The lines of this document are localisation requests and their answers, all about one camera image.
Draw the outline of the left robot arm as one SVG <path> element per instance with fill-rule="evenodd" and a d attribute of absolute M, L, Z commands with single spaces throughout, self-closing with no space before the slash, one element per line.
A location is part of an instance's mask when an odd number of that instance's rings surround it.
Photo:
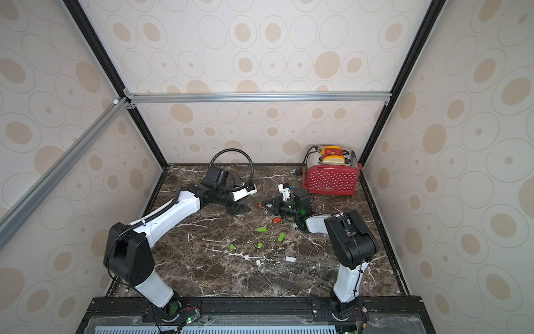
<path fill-rule="evenodd" d="M 104 253 L 108 274 L 145 297 L 166 322 L 179 317 L 182 305 L 175 290 L 158 275 L 152 248 L 172 228 L 207 205 L 222 205 L 229 215 L 249 212 L 240 200 L 257 193 L 254 168 L 240 186 L 226 185 L 228 175 L 229 171 L 211 165 L 201 182 L 183 186 L 162 207 L 130 224 L 116 223 L 108 232 Z"/>

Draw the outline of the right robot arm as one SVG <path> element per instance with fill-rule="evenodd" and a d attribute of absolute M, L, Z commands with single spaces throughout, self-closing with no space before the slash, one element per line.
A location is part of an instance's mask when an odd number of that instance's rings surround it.
<path fill-rule="evenodd" d="M 319 214 L 314 212 L 306 188 L 280 185 L 279 192 L 278 197 L 264 200 L 259 206 L 275 217 L 292 222 L 298 230 L 328 235 L 339 261 L 331 308 L 339 320 L 348 319 L 350 309 L 357 307 L 364 272 L 379 251 L 374 235 L 355 210 Z"/>

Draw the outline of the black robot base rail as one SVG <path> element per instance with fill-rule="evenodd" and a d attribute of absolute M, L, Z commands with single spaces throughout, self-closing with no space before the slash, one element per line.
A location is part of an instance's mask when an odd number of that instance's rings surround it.
<path fill-rule="evenodd" d="M 418 296 L 187 297 L 176 320 L 142 298 L 95 298 L 78 333 L 434 333 Z"/>

